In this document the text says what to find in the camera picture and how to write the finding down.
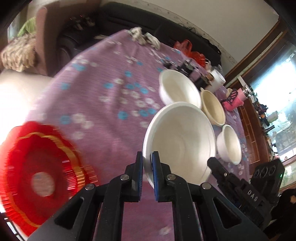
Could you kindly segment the white bowl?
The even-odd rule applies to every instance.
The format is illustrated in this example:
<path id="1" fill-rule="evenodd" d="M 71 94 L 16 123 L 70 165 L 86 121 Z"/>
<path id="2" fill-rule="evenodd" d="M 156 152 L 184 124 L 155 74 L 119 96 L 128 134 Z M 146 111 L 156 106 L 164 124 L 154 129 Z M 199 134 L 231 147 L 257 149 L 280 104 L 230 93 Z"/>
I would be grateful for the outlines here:
<path id="1" fill-rule="evenodd" d="M 242 159 L 239 138 L 230 125 L 224 125 L 216 139 L 217 152 L 224 162 L 238 165 Z"/>
<path id="2" fill-rule="evenodd" d="M 154 151 L 172 173 L 200 185 L 211 175 L 208 159 L 216 156 L 213 127 L 203 111 L 193 104 L 169 104 L 153 117 L 144 137 L 142 155 L 150 185 L 154 184 L 151 158 Z"/>
<path id="3" fill-rule="evenodd" d="M 159 74 L 159 96 L 165 105 L 187 102 L 199 109 L 202 101 L 199 91 L 188 77 L 175 70 L 164 70 Z"/>

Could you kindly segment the beige bowl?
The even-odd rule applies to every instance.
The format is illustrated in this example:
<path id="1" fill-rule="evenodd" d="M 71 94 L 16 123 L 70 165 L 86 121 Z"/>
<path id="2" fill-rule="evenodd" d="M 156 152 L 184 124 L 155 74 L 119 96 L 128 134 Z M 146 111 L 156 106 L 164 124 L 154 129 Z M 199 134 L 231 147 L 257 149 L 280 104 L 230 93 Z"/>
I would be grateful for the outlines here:
<path id="1" fill-rule="evenodd" d="M 218 98 L 208 90 L 201 88 L 202 111 L 212 125 L 223 126 L 226 123 L 225 111 Z"/>

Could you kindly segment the large red ribbed plate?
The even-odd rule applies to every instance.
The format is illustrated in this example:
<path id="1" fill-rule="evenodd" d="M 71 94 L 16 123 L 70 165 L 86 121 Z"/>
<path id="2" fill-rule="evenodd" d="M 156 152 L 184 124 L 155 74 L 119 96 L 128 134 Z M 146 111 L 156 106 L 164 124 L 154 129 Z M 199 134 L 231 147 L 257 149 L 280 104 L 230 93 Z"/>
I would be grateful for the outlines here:
<path id="1" fill-rule="evenodd" d="M 1 201 L 26 236 L 90 183 L 93 168 L 55 126 L 28 121 L 1 144 Z"/>

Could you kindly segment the pink thermos bottle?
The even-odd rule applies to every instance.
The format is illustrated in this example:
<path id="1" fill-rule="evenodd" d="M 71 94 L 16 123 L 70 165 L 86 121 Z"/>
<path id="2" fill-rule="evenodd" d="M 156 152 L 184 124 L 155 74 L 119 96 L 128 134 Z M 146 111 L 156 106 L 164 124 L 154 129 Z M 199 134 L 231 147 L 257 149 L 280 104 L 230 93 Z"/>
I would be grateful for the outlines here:
<path id="1" fill-rule="evenodd" d="M 227 111 L 233 111 L 235 108 L 243 106 L 244 101 L 254 95 L 253 89 L 248 85 L 245 85 L 237 89 L 237 91 L 238 91 L 238 96 L 234 100 L 233 104 L 230 105 L 227 102 L 222 103 L 222 105 L 226 108 Z"/>

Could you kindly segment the beige basin behind thermos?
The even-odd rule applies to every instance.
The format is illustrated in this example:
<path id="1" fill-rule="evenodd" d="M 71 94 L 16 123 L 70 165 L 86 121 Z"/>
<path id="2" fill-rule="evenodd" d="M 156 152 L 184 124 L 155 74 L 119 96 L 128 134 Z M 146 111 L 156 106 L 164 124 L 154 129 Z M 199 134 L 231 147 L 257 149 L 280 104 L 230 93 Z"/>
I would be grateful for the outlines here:
<path id="1" fill-rule="evenodd" d="M 231 88 L 228 88 L 227 89 L 227 92 L 226 92 L 226 97 L 228 97 L 231 94 L 231 92 L 232 92 L 232 89 Z"/>

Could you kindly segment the purple floral tablecloth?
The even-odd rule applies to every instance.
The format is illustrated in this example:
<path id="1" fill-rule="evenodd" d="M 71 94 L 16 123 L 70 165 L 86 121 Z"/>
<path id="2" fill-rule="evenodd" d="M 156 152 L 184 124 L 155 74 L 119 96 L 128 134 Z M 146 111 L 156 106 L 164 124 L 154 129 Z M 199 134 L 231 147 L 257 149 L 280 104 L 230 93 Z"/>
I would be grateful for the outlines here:
<path id="1" fill-rule="evenodd" d="M 180 64 L 182 52 L 161 44 L 141 46 L 122 30 L 74 57 L 52 79 L 34 103 L 26 121 L 57 127 L 94 169 L 99 183 L 123 174 L 142 150 L 154 115 L 165 105 L 159 97 L 164 60 Z M 234 166 L 222 161 L 239 178 L 248 178 L 246 139 L 238 110 L 226 111 L 226 123 L 236 131 L 243 159 Z M 138 203 L 124 206 L 122 240 L 174 240 L 170 203 L 158 203 L 143 176 Z"/>

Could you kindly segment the black jar with gear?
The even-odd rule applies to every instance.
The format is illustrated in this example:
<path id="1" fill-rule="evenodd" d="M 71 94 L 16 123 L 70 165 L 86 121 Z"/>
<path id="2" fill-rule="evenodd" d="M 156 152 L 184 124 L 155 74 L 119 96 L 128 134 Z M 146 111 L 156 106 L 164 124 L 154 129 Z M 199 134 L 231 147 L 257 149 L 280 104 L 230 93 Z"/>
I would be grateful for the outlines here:
<path id="1" fill-rule="evenodd" d="M 198 78 L 194 85 L 198 90 L 205 89 L 207 86 L 211 86 L 212 82 L 214 80 L 214 76 L 211 73 L 208 73 L 207 75 L 201 75 L 200 78 Z"/>

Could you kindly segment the red plastic bag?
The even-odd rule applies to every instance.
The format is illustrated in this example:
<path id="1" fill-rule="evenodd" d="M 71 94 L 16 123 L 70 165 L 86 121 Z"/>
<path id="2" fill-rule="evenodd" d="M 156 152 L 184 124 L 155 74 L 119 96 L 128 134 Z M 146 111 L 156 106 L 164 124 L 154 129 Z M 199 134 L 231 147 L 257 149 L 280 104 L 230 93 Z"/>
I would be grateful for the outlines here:
<path id="1" fill-rule="evenodd" d="M 192 51 L 192 43 L 189 40 L 184 40 L 181 43 L 175 42 L 174 48 L 181 51 L 187 57 L 195 60 L 203 68 L 206 67 L 206 57 L 197 51 Z"/>

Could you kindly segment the patterned sofa blanket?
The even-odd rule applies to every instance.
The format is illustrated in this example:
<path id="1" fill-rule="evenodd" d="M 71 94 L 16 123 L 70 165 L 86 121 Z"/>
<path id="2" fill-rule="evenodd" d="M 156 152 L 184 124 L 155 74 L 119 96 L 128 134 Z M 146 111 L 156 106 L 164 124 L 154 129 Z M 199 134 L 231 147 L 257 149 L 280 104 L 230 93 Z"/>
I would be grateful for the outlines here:
<path id="1" fill-rule="evenodd" d="M 36 35 L 24 34 L 13 39 L 1 51 L 1 63 L 5 69 L 23 72 L 36 64 Z"/>

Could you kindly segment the black leather sofa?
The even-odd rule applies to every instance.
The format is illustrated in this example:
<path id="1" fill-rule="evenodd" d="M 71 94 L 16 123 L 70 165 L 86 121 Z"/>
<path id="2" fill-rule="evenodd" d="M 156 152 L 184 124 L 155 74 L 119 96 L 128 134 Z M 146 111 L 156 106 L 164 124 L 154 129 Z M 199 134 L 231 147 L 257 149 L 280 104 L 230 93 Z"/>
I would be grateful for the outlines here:
<path id="1" fill-rule="evenodd" d="M 67 20 L 57 38 L 58 67 L 63 68 L 76 55 L 98 43 L 97 36 L 110 36 L 121 30 L 141 27 L 160 42 L 173 47 L 176 42 L 189 40 L 193 51 L 211 61 L 221 63 L 221 51 L 209 40 L 193 32 L 192 27 L 183 27 L 155 13 L 126 4 L 107 3 L 88 15 L 72 16 Z"/>

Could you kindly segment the green pillow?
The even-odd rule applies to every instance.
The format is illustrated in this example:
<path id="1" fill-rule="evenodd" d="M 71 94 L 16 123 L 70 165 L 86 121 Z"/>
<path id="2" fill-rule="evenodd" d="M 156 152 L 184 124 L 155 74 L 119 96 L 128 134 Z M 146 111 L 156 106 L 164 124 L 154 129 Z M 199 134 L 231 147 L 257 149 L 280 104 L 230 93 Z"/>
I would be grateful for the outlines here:
<path id="1" fill-rule="evenodd" d="M 36 17 L 34 16 L 26 20 L 20 28 L 17 37 L 22 37 L 24 34 L 35 34 L 36 31 Z"/>

